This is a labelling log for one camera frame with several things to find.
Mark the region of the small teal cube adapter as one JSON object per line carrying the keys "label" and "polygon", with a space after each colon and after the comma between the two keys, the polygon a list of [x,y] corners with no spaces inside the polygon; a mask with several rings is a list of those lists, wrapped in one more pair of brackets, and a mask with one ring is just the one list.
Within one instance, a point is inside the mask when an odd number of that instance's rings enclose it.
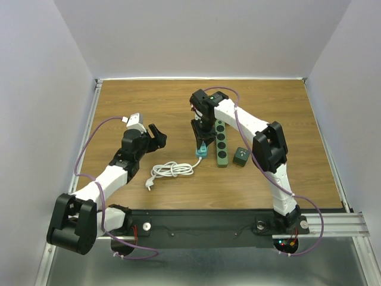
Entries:
{"label": "small teal cube adapter", "polygon": [[208,152],[208,147],[206,146],[205,142],[203,142],[200,146],[200,148],[198,149],[198,152],[202,155],[207,155],[207,152]]}

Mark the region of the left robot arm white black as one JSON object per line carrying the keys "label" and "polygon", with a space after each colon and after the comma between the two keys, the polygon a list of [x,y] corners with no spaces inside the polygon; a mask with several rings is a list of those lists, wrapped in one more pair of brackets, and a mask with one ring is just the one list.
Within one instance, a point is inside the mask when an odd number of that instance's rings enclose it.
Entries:
{"label": "left robot arm white black", "polygon": [[146,153],[165,147],[167,135],[154,124],[148,127],[144,132],[126,130],[121,148],[97,178],[91,177],[82,189],[56,199],[46,235],[49,244],[84,255],[104,234],[116,231],[125,235],[137,231],[129,208],[117,204],[107,206],[105,202],[133,179]]}

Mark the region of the blue usb socket strip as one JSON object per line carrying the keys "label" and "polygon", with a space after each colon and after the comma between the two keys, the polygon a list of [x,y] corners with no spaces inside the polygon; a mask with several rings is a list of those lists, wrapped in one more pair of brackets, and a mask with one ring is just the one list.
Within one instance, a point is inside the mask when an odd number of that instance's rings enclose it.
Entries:
{"label": "blue usb socket strip", "polygon": [[205,159],[207,158],[207,154],[208,154],[208,149],[198,149],[195,151],[195,155],[197,158],[202,158],[202,159]]}

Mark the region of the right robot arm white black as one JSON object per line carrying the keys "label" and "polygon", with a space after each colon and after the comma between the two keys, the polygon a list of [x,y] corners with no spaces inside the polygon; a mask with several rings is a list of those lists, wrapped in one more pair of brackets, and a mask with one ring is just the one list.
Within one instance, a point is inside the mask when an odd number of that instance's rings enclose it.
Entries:
{"label": "right robot arm white black", "polygon": [[226,94],[217,91],[212,95],[199,89],[190,97],[195,118],[191,126],[196,146],[209,146],[217,137],[215,125],[222,121],[236,129],[252,145],[248,149],[257,168],[268,179],[273,196],[274,226],[280,232],[292,229],[301,215],[287,175],[287,153],[280,123],[268,123],[238,107]]}

